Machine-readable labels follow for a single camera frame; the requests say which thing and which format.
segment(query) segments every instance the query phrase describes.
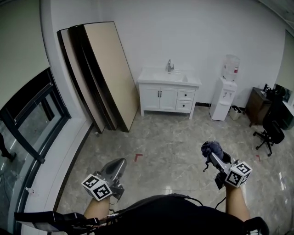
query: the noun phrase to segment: ceiling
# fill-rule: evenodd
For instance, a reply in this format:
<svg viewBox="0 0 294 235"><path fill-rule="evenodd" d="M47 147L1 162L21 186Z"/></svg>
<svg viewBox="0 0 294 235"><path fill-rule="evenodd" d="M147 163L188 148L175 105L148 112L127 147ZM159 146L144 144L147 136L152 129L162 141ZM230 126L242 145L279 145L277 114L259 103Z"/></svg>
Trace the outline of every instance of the ceiling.
<svg viewBox="0 0 294 235"><path fill-rule="evenodd" d="M294 29L294 0L258 0Z"/></svg>

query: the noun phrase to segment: marble floor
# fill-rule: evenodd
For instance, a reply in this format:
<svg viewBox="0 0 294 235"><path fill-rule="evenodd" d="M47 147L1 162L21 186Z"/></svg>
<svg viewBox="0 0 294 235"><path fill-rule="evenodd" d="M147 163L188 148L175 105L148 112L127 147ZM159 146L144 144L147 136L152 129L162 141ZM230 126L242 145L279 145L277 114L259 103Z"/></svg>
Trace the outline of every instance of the marble floor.
<svg viewBox="0 0 294 235"><path fill-rule="evenodd" d="M285 139L273 146L267 156L264 145L249 127L247 116L233 121L211 121L209 109L197 106L193 120L186 114L137 113L129 133L105 130L100 136L92 130L83 146L61 197L58 212L83 213L91 197L80 184L90 173L115 158L126 158L128 165L121 183L125 192L111 209L125 208L136 201L158 194L180 193L199 199L205 206L215 207L225 197L214 177L217 170L206 172L201 145L217 140L233 158L246 161L253 173L243 186L243 194L251 217L261 216L271 234L285 234L294 225L294 129L285 131ZM135 155L142 154L135 162ZM218 207L225 210L225 203Z"/></svg>

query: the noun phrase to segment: baseboard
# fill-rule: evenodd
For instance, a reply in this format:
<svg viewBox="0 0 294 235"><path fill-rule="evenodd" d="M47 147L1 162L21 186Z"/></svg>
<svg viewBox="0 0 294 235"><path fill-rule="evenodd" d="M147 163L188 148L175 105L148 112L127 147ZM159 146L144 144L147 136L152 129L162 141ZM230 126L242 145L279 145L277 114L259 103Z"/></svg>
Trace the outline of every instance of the baseboard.
<svg viewBox="0 0 294 235"><path fill-rule="evenodd" d="M208 103L198 103L198 102L196 102L195 103L195 106L202 106L202 107L210 107L211 106L211 104L208 104ZM245 108L241 108L241 107L238 107L241 111L244 111L245 110Z"/></svg>
<svg viewBox="0 0 294 235"><path fill-rule="evenodd" d="M82 142L81 142L80 145L78 146L78 149L77 149L77 151L76 151L76 153L75 153L75 155L74 155L74 157L73 157L73 159L72 159L72 162L70 163L70 165L69 165L69 167L68 167L68 170L67 170L67 172L66 172L66 174L65 174L65 176L64 176L63 182L62 182L62 184L61 184L60 190L59 190L59 192L58 192L58 195L57 195L57 198L56 198L56 201L55 201L54 207L53 207L53 211L57 211L57 208L58 208L58 206L59 206L59 202L60 202L61 196L62 196L63 191L64 191L64 188L65 188L65 185L66 185L66 183L67 183L67 181L68 181L69 175L70 175L70 173L71 173L72 170L73 170L74 164L75 164L75 162L77 161L77 158L78 158L78 156L79 156L79 153L81 152L81 150L82 150L82 148L83 148L83 146L84 146L84 144L85 144L85 142L86 142L86 140L87 140L87 138L88 138L88 136L89 136L91 130L93 129L93 126L94 126L93 124L90 126L90 128L89 128L89 130L87 131L86 135L84 136Z"/></svg>

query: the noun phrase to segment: office chair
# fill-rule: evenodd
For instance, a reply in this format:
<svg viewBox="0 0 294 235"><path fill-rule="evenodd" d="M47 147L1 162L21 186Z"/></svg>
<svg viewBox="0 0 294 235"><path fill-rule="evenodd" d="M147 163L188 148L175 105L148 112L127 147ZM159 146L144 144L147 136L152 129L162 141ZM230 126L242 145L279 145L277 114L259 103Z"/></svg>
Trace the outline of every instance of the office chair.
<svg viewBox="0 0 294 235"><path fill-rule="evenodd" d="M261 145L257 146L256 149L259 149L264 143L267 144L270 153L268 156L272 155L271 146L274 144L279 144L285 138L285 135L278 124L280 116L280 108L283 105L283 93L275 94L269 111L263 119L262 126L265 129L262 133L254 132L253 136L258 135L263 139Z"/></svg>

